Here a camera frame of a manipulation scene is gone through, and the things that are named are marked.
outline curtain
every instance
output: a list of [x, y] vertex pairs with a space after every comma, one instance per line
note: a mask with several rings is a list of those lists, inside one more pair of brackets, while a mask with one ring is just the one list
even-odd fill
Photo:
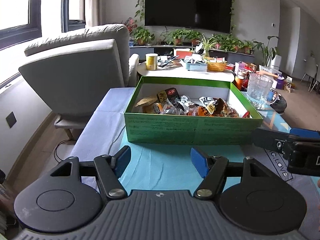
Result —
[[105, 7], [103, 0], [85, 0], [85, 25], [86, 27], [92, 27], [97, 25], [104, 25]]

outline wooden floor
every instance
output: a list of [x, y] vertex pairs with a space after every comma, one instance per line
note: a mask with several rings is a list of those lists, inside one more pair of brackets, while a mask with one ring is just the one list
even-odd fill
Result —
[[[17, 179], [12, 184], [13, 188], [20, 192], [30, 185], [43, 173], [54, 168], [58, 162], [53, 156], [55, 147], [59, 142], [67, 140], [68, 136], [63, 129], [55, 129], [53, 122], [46, 128], [30, 155], [25, 161]], [[75, 141], [62, 144], [57, 149], [57, 154], [61, 159], [69, 156]]]
[[308, 92], [308, 82], [300, 83], [295, 80], [294, 92], [288, 93], [281, 90], [281, 94], [287, 101], [287, 109], [282, 115], [291, 128], [304, 128], [320, 130], [320, 95], [313, 90]]

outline sofa cushion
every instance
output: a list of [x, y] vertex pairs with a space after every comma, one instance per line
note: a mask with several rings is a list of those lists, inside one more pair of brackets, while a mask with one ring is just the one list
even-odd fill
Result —
[[24, 53], [26, 56], [30, 56], [38, 52], [54, 49], [65, 45], [107, 39], [116, 40], [124, 84], [125, 86], [127, 86], [129, 81], [130, 56], [129, 31], [127, 27], [122, 24], [107, 24], [101, 26], [94, 26], [62, 33], [59, 36], [54, 36], [50, 38], [42, 37], [34, 39], [24, 50]]

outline metal screw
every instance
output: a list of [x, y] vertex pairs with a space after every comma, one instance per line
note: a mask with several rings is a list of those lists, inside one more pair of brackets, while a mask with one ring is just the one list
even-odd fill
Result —
[[124, 190], [120, 189], [120, 188], [114, 188], [112, 190], [109, 191], [109, 195], [112, 197], [118, 197], [121, 198], [124, 196]]
[[197, 195], [199, 197], [210, 197], [212, 195], [212, 191], [209, 189], [202, 188], [197, 191]]
[[282, 147], [282, 143], [281, 142], [277, 142], [277, 148], [281, 149], [281, 147]]

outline yellow can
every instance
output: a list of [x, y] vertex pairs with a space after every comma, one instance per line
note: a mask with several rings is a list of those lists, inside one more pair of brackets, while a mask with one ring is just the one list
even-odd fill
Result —
[[147, 70], [157, 70], [158, 67], [158, 54], [146, 54]]

